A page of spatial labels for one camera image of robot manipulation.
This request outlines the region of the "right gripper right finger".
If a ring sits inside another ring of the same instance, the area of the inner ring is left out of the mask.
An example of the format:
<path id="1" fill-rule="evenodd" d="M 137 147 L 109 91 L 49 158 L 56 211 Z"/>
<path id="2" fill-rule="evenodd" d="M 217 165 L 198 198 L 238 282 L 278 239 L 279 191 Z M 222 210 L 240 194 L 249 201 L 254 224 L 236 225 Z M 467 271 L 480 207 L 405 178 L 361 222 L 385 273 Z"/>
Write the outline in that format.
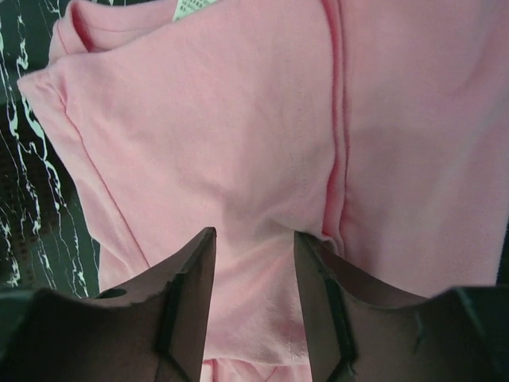
<path id="1" fill-rule="evenodd" d="M 506 286 L 454 287 L 423 298 L 301 232 L 294 261 L 313 380 L 507 380 Z"/>

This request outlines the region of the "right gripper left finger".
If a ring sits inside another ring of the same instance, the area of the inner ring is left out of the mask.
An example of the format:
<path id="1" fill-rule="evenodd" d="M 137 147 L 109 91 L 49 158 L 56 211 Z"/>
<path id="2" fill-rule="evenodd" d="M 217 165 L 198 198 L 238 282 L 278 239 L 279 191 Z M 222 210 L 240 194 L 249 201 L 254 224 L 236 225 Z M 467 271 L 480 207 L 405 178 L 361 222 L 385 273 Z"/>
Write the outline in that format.
<path id="1" fill-rule="evenodd" d="M 216 230 L 95 298 L 1 294 L 4 381 L 198 381 L 216 262 Z"/>

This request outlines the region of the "pink t shirt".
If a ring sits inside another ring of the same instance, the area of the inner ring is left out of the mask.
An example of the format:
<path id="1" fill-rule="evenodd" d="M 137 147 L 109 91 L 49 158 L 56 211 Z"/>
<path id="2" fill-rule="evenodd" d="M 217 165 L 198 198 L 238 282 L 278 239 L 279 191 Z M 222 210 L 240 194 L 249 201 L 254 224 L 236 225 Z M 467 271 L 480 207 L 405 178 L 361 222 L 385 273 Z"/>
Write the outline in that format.
<path id="1" fill-rule="evenodd" d="M 495 283 L 505 1 L 68 4 L 17 85 L 99 242 L 99 287 L 206 227 L 204 381 L 308 381 L 293 234 L 423 297 Z"/>

